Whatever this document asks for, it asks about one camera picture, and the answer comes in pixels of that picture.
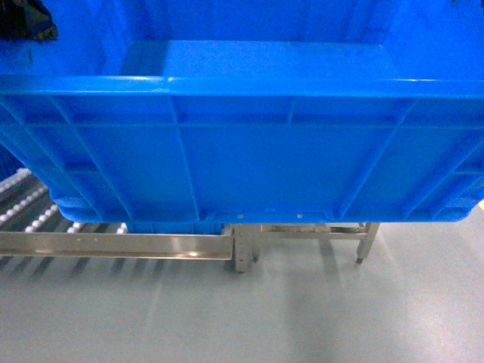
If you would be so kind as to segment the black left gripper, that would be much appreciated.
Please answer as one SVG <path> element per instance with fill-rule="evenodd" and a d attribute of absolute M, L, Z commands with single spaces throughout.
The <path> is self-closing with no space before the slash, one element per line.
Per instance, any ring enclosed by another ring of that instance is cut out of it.
<path fill-rule="evenodd" d="M 42 1 L 1 1 L 1 39 L 42 41 L 57 37 L 57 26 Z"/>

